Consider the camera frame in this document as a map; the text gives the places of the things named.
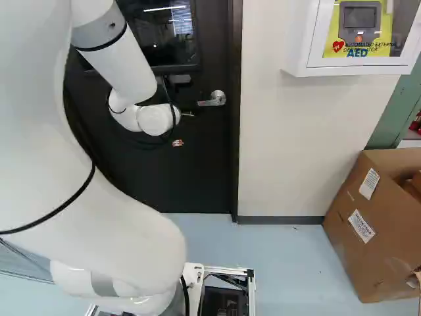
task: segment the floor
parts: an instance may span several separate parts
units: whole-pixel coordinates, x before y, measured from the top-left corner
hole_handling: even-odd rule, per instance
[[[169,217],[182,229],[191,262],[250,267],[257,316],[416,315],[418,300],[362,304],[321,226],[238,226],[225,215]],[[52,285],[0,276],[8,316],[83,316],[88,307]]]

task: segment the cardboard box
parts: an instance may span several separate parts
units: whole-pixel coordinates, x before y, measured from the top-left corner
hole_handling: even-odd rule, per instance
[[[421,171],[418,170],[412,178],[412,186],[421,194]]]
[[[326,214],[324,230],[364,303],[420,295],[407,281],[421,266],[421,203],[399,186],[420,169],[421,148],[363,151]]]
[[[413,185],[412,179],[406,180],[405,183],[402,185],[402,188],[419,203],[421,203],[421,192],[418,191],[417,188]]]

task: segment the black door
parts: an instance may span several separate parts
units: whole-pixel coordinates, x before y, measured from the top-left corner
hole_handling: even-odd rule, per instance
[[[111,87],[71,49],[64,96],[77,138],[115,186],[158,211],[236,211],[237,142],[232,140],[238,133],[228,84],[230,1],[117,3],[158,82],[166,82],[184,115],[169,138],[125,130],[109,115]],[[197,101],[209,99],[214,90],[224,91],[227,103],[199,107]],[[157,103],[166,103],[161,85],[144,105]]]

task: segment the fire extinguisher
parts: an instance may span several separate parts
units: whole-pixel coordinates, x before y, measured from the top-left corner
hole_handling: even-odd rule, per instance
[[[410,124],[409,129],[418,131],[420,127],[421,127],[421,111],[418,112],[418,114],[415,116],[415,119]]]

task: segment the door lever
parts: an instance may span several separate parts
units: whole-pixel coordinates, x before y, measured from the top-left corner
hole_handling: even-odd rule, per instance
[[[221,90],[215,90],[210,94],[210,100],[198,101],[200,107],[219,107],[226,103],[225,93]]]

